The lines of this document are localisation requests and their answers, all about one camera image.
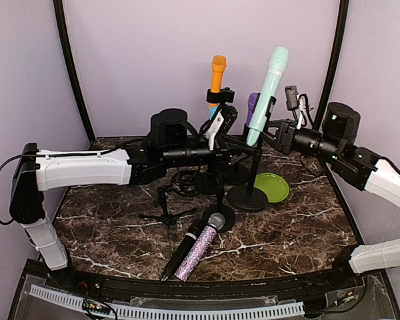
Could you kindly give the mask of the black round-base stand purple mic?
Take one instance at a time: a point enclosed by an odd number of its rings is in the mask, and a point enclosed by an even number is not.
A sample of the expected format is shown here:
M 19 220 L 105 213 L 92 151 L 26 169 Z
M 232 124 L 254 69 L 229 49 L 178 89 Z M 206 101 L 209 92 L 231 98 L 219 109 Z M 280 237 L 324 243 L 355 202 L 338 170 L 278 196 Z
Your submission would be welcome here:
M 242 139 L 243 141 L 246 141 L 248 133 L 249 133 L 249 127 L 248 127 L 248 125 L 245 123 L 244 126 L 243 126 L 243 132 L 242 132 L 242 135 L 241 135 L 241 139 Z

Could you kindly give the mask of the blue microphone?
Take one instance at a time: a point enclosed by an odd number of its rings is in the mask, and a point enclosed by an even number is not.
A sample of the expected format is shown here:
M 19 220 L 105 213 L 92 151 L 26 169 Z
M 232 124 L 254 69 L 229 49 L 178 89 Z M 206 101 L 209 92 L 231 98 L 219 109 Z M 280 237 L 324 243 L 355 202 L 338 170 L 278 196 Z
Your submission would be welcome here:
M 214 105 L 214 106 L 209 107 L 209 119 L 212 119 L 212 118 L 213 118 L 213 116 L 214 116 L 214 114 L 215 114 L 217 108 L 218 108 L 217 105 Z

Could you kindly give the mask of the black round-base stand mint mic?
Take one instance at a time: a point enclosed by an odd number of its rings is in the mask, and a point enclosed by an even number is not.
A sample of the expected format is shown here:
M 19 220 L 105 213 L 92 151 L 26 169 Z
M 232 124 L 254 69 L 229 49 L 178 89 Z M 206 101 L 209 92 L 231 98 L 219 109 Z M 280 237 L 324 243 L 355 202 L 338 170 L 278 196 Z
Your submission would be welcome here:
M 260 212 L 264 210 L 268 204 L 267 195 L 262 190 L 254 187 L 262 156 L 262 145 L 263 138 L 260 133 L 257 146 L 254 149 L 252 156 L 252 166 L 247 184 L 236 185 L 235 187 L 230 188 L 227 192 L 227 200 L 229 204 L 240 211 L 253 213 Z

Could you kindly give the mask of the black tripod microphone stand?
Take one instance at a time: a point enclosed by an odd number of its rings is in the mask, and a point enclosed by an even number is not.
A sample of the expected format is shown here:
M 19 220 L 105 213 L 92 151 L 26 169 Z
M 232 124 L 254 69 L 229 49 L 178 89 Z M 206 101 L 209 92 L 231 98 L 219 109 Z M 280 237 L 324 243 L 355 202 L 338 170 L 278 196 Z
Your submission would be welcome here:
M 200 168 L 177 170 L 171 177 L 167 185 L 160 186 L 157 189 L 157 198 L 155 206 L 160 208 L 160 215 L 138 214 L 141 219 L 148 219 L 162 223 L 166 228 L 167 242 L 169 245 L 169 254 L 173 253 L 171 240 L 171 227 L 177 224 L 177 221 L 186 215 L 196 213 L 197 208 L 181 210 L 180 212 L 171 212 L 168 202 L 188 199 L 199 195 L 203 191 L 203 180 L 200 174 Z

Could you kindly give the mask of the black round-base stand front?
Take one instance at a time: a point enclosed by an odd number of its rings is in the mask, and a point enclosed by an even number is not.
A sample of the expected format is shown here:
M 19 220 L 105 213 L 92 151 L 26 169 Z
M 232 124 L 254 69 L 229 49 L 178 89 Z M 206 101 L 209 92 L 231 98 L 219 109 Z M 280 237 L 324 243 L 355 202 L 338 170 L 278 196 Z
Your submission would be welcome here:
M 215 176 L 215 184 L 214 186 L 217 188 L 215 194 L 217 196 L 217 203 L 214 205 L 208 206 L 206 210 L 204 210 L 202 214 L 202 220 L 206 223 L 208 222 L 210 216 L 214 213 L 220 213 L 224 216 L 225 222 L 223 227 L 218 231 L 218 233 L 224 233 L 232 230 L 235 225 L 235 212 L 232 208 L 225 205 L 223 203 L 223 199 L 225 196 L 225 188 L 224 182 L 222 178 L 222 174 L 218 173 Z

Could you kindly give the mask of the glitter purple silver-head microphone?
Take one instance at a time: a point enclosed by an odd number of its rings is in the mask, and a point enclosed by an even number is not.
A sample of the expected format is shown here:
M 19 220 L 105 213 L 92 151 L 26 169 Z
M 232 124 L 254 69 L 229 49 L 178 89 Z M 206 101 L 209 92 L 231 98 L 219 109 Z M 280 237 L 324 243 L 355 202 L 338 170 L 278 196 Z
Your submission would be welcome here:
M 190 252 L 186 255 L 179 268 L 174 273 L 174 276 L 181 281 L 188 280 L 206 250 L 212 244 L 217 232 L 223 228 L 225 218 L 221 213 L 212 214 L 206 226 L 204 226 L 200 236 L 195 241 Z

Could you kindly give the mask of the mint green microphone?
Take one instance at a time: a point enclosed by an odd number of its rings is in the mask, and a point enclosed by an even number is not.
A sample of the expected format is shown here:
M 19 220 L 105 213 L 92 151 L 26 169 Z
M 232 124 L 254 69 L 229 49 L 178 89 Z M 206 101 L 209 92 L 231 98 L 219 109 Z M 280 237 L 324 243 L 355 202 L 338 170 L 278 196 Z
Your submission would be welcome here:
M 269 102 L 272 97 L 275 97 L 288 62 L 289 50 L 283 46 L 276 46 L 268 60 L 263 87 L 249 123 L 246 144 L 250 147 L 256 144 L 260 133 L 264 129 L 267 121 L 267 112 L 273 111 L 273 107 L 269 107 Z

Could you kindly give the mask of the black handheld microphone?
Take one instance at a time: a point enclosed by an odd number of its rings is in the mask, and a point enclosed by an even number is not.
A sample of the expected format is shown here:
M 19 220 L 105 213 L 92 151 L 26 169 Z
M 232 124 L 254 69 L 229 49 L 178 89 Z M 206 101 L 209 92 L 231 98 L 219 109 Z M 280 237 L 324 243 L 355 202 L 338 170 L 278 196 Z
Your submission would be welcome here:
M 176 272 L 188 252 L 191 250 L 198 236 L 200 236 L 201 232 L 204 229 L 204 226 L 205 222 L 202 219 L 196 219 L 190 225 L 187 232 L 185 233 L 182 242 L 180 242 L 178 248 L 172 254 L 169 262 L 166 264 L 159 278 L 161 282 L 165 282 L 166 280 L 168 280 L 168 278 L 170 278 L 170 276 L 172 276 Z

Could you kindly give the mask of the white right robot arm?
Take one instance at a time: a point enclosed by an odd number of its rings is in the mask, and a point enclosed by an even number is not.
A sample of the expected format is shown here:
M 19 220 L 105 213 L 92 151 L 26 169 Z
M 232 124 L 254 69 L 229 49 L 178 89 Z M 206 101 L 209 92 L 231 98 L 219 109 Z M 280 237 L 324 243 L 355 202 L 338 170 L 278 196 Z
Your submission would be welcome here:
M 270 121 L 261 137 L 276 151 L 296 151 L 328 164 L 345 182 L 379 196 L 400 208 L 400 169 L 389 158 L 355 146 L 361 116 L 350 106 L 332 102 L 322 130 L 302 127 L 291 120 Z M 327 284 L 341 289 L 353 274 L 400 267 L 400 238 L 374 245 L 344 247 L 327 275 Z

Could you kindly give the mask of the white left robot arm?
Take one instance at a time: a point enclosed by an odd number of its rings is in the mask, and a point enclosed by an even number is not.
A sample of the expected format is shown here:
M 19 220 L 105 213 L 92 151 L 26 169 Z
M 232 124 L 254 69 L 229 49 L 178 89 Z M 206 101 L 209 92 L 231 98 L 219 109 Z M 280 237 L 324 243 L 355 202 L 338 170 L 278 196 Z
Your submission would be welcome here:
M 55 271 L 56 282 L 67 291 L 81 284 L 78 272 L 70 268 L 64 244 L 47 217 L 44 192 L 78 185 L 146 185 L 177 167 L 211 166 L 226 171 L 253 150 L 227 134 L 237 118 L 236 110 L 218 108 L 200 131 L 188 122 L 182 109 L 165 109 L 151 117 L 144 138 L 124 141 L 99 151 L 59 152 L 39 150 L 28 143 L 17 161 L 11 188 L 10 222 L 22 226 L 46 266 Z

